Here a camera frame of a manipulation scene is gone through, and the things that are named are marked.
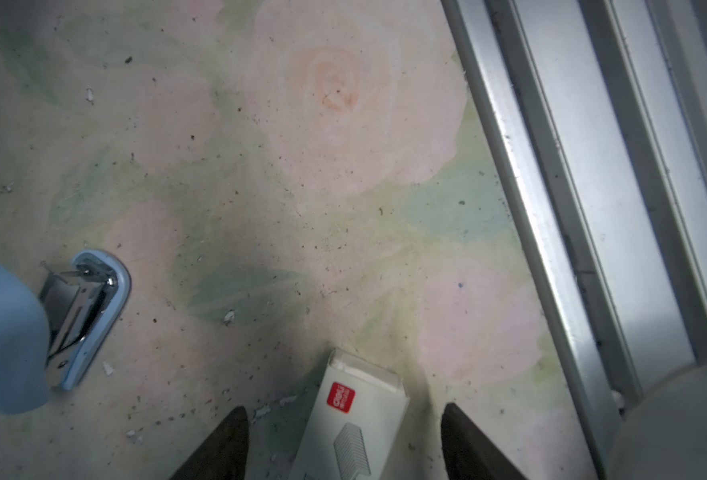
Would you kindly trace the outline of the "white staple box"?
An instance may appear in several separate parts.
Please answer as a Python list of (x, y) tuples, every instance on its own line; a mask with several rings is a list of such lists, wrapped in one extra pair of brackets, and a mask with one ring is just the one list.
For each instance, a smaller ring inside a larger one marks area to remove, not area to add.
[(379, 479), (409, 407), (395, 373), (331, 352), (289, 477)]

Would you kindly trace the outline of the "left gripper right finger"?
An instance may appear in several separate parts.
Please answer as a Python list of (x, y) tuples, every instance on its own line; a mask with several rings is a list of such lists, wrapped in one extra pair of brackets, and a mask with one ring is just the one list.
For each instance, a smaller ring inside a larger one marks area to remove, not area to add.
[(441, 449), (451, 480), (525, 480), (513, 462), (455, 403), (441, 415)]

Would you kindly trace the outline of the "light blue stapler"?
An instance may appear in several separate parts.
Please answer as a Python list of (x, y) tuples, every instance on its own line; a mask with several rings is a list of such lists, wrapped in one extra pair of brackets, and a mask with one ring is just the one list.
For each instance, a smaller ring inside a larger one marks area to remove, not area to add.
[(75, 388), (131, 292), (123, 263), (101, 250), (50, 268), (34, 293), (0, 265), (0, 413), (29, 412)]

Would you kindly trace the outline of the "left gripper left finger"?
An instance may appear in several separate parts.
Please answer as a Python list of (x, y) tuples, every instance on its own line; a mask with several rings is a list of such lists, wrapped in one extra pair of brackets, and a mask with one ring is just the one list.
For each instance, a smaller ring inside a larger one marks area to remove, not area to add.
[(171, 480), (243, 480), (249, 448), (249, 419), (234, 408), (201, 446), (174, 472)]

